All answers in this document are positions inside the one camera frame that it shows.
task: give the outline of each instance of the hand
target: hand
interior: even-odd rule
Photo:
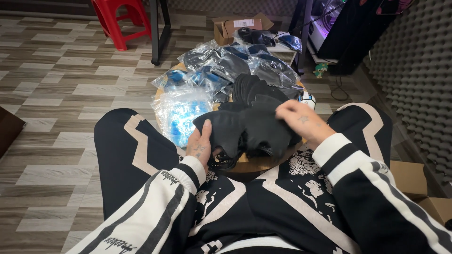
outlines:
[[[308,105],[297,100],[279,105],[276,108],[276,118],[286,121],[292,130],[308,141],[312,150],[336,133]]]
[[[198,129],[195,129],[188,138],[187,152],[185,155],[196,157],[204,166],[207,174],[207,161],[210,158],[210,134],[212,133],[212,123],[209,119],[204,122],[202,136]]]

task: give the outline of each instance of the black and white sweatshirt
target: black and white sweatshirt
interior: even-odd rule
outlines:
[[[281,165],[250,184],[226,179],[230,184],[223,195],[222,187],[212,190],[211,173],[203,185],[203,166],[186,156],[172,170],[155,173],[67,253],[224,253],[233,245],[274,246],[253,237],[242,241],[245,235],[271,234],[282,239],[280,247],[307,253],[452,253],[451,232],[396,188],[384,163],[359,151],[342,134],[327,138],[313,154],[298,153],[303,154],[320,168],[318,179],[327,177],[323,180],[329,189],[319,190],[330,197],[322,202],[330,211],[321,211],[319,191],[308,195],[297,183],[306,174],[291,173],[296,160],[288,160],[287,173]],[[204,186],[215,191],[215,201],[205,199]]]

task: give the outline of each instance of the hand tattoo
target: hand tattoo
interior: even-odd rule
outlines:
[[[305,122],[309,121],[309,118],[308,117],[300,117],[298,120],[301,121],[302,123],[305,123]]]

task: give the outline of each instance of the floor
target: floor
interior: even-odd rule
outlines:
[[[99,22],[0,16],[0,106],[28,123],[0,161],[0,253],[64,253],[102,223],[94,125],[124,107],[156,125],[150,82],[213,39],[209,16],[174,11],[171,20],[169,45],[154,66],[146,37],[118,52]],[[120,25],[124,34],[139,29]],[[369,100],[344,77],[350,99],[336,101],[334,77],[317,79],[312,59],[307,65],[302,83],[324,119],[346,103]],[[392,157],[400,159],[395,149]]]

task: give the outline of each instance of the sleeve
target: sleeve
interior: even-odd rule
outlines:
[[[205,181],[201,162],[186,156],[172,170],[160,170],[151,176],[135,195],[67,253],[182,253],[192,227],[195,194]]]
[[[313,159],[362,253],[452,253],[452,234],[400,192],[389,168],[344,135],[328,137]]]

